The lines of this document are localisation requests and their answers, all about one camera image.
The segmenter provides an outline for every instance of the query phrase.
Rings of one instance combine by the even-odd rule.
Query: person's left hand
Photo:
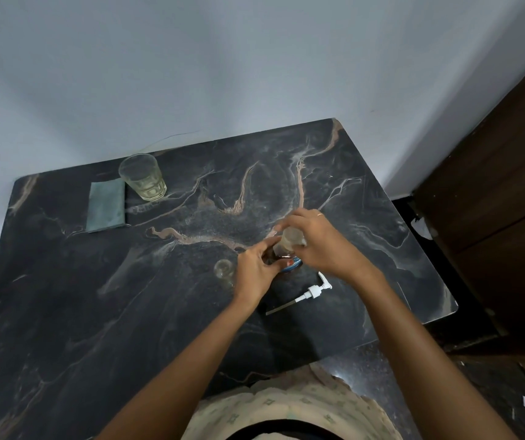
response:
[[[293,259],[279,259],[272,265],[263,262],[263,253],[281,240],[281,236],[267,237],[238,255],[234,302],[250,312],[258,306],[271,286],[271,281],[282,269],[293,264]]]

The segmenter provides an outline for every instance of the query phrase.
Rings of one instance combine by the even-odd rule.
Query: person's left arm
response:
[[[291,260],[265,265],[261,256],[280,237],[238,255],[234,298],[201,334],[124,406],[96,440],[179,439],[230,343],[273,278]]]

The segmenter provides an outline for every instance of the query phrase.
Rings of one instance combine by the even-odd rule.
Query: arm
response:
[[[297,209],[275,229],[301,229],[301,260],[348,282],[369,313],[407,406],[427,439],[516,440],[371,264],[317,210]]]
[[[279,241],[266,239],[238,255],[234,298],[226,310],[138,392],[97,436],[97,440],[179,439],[230,343],[252,314],[271,281],[291,260],[271,266],[264,251]]]

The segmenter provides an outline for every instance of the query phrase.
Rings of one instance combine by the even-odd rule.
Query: black marble table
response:
[[[127,189],[129,226],[87,234],[91,182],[120,160],[17,180],[0,240],[0,439],[88,439],[231,300],[219,259],[318,208],[385,273],[422,322],[448,289],[335,119],[155,153],[169,188]],[[318,283],[278,277],[229,348],[215,394],[376,339],[345,283],[268,317]]]

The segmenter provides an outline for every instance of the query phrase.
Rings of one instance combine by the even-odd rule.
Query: person's right hand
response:
[[[379,272],[318,210],[297,208],[279,221],[275,230],[287,227],[298,228],[305,235],[307,245],[293,247],[296,256],[322,273],[351,282],[355,273]]]

